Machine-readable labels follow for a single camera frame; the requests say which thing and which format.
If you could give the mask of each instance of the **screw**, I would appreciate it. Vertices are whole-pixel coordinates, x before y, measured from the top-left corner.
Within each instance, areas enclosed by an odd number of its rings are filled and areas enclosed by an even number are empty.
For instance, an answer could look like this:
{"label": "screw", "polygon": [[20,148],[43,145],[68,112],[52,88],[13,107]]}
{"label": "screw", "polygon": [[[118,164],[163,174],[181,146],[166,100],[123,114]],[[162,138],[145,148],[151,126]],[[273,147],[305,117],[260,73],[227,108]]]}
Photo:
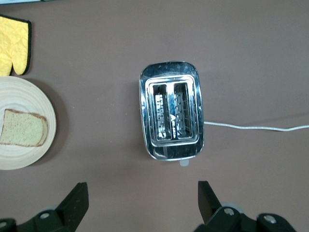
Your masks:
{"label": "screw", "polygon": [[227,215],[230,215],[230,216],[233,216],[233,215],[234,215],[234,211],[233,211],[231,208],[225,208],[225,209],[224,209],[224,212],[225,212]]}
{"label": "screw", "polygon": [[6,221],[0,222],[0,228],[5,227],[8,223]]}
{"label": "screw", "polygon": [[264,219],[271,224],[277,223],[276,219],[271,215],[265,215]]}
{"label": "screw", "polygon": [[49,213],[43,213],[43,214],[41,214],[40,219],[45,219],[45,218],[48,218],[48,217],[49,217]]}

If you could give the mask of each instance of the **oven mitt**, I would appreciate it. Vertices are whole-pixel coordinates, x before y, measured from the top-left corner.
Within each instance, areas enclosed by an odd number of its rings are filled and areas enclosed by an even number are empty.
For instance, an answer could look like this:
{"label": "oven mitt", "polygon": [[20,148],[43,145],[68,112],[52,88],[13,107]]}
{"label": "oven mitt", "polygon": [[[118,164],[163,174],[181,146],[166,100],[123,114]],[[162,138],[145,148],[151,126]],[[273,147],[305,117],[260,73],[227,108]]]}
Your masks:
{"label": "oven mitt", "polygon": [[31,23],[0,14],[0,76],[25,74],[30,55]]}

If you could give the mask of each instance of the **bread slice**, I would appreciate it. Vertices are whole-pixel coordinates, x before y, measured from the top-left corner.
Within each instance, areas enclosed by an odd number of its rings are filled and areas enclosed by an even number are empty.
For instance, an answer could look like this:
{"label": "bread slice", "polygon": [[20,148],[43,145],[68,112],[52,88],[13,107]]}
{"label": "bread slice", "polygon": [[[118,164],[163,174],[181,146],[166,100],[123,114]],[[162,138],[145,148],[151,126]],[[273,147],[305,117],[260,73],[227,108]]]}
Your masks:
{"label": "bread slice", "polygon": [[41,146],[46,140],[47,132],[44,116],[5,109],[0,144]]}

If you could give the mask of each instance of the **white plate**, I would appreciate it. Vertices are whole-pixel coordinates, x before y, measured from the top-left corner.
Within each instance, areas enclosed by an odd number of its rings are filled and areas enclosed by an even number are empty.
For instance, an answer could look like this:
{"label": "white plate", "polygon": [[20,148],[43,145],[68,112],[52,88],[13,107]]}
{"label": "white plate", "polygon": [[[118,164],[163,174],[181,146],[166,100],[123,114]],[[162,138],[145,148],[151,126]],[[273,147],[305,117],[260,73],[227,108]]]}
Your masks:
{"label": "white plate", "polygon": [[13,76],[0,76],[0,133],[5,109],[38,113],[46,117],[48,134],[39,147],[0,145],[0,170],[26,167],[41,158],[52,144],[56,133],[56,116],[47,96],[34,84]]}

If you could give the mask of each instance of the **power cord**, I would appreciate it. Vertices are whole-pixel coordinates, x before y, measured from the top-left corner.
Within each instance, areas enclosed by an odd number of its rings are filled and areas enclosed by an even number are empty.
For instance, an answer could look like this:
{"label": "power cord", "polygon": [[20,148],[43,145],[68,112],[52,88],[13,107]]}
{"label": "power cord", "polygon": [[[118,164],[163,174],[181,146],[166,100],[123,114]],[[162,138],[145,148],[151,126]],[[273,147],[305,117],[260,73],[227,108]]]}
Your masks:
{"label": "power cord", "polygon": [[220,127],[232,127],[235,129],[241,129],[241,130],[269,130],[269,131],[295,131],[300,129],[309,128],[309,125],[299,126],[299,127],[290,127],[290,128],[276,128],[276,127],[242,127],[242,126],[236,126],[226,123],[217,123],[217,122],[204,122],[204,124],[207,125],[213,125],[213,126],[220,126]]}

